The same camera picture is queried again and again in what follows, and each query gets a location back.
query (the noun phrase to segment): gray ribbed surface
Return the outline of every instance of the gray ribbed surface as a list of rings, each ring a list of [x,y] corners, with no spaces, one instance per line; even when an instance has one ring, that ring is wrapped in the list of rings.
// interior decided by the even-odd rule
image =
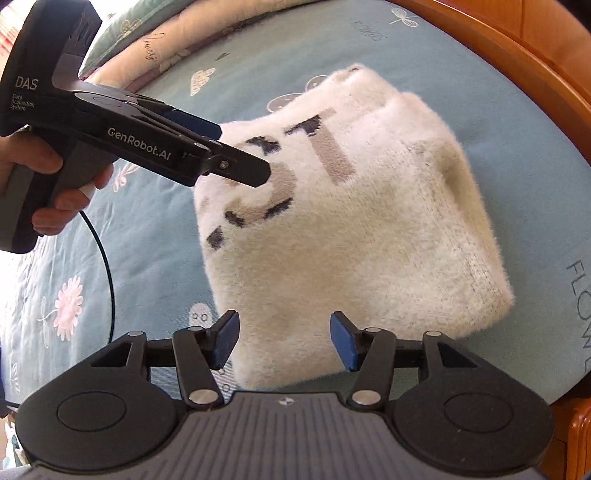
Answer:
[[[81,478],[44,468],[25,480]],[[190,415],[146,462],[89,480],[456,479],[409,455],[380,416],[356,413],[334,394],[236,393],[221,410]],[[539,480],[533,469],[505,480]]]

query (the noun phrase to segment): green pillow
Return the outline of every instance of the green pillow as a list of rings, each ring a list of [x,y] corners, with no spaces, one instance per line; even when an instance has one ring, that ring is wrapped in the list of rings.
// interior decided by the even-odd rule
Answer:
[[[150,33],[194,1],[199,0],[138,0],[113,17],[111,23],[97,35],[78,75],[87,78],[138,38]]]

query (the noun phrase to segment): bed sheet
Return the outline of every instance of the bed sheet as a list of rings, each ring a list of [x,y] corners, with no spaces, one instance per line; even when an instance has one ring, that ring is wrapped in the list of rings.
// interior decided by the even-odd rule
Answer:
[[[217,123],[248,120],[356,62],[420,95],[463,144],[517,297],[507,318],[465,344],[547,401],[556,400],[591,368],[585,271],[591,224],[584,221],[591,214],[591,168],[489,64],[385,0],[326,0],[216,41],[141,93]],[[88,214],[111,262],[116,335],[144,330],[161,338],[217,318],[190,189],[120,160]],[[1,371],[7,397],[20,401],[106,342],[106,275],[80,219],[22,259],[12,298]],[[62,314],[66,303],[68,314]],[[174,392],[171,371],[158,370],[154,378]],[[217,378],[224,392],[235,386],[231,365]],[[335,375],[291,389],[342,391],[352,378]],[[414,383],[415,372],[396,380],[395,396]]]

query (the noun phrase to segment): white fuzzy sweater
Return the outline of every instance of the white fuzzy sweater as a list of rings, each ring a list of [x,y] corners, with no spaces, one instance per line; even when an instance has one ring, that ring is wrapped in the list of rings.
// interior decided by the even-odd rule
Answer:
[[[354,65],[277,113],[223,125],[221,140],[272,171],[256,189],[210,175],[194,190],[216,307],[241,318],[241,386],[342,370],[335,310],[401,339],[462,337],[507,314],[513,294],[464,152],[416,95]]]

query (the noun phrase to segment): hand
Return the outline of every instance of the hand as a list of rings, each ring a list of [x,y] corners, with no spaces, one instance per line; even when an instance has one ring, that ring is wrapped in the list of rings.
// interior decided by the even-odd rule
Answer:
[[[58,172],[63,164],[46,142],[30,132],[20,131],[0,137],[0,193],[5,191],[15,163],[45,174]],[[95,177],[95,187],[105,188],[111,175],[113,165]],[[57,235],[89,203],[89,198],[80,190],[64,190],[57,195],[53,207],[41,208],[33,214],[33,227],[43,235]]]

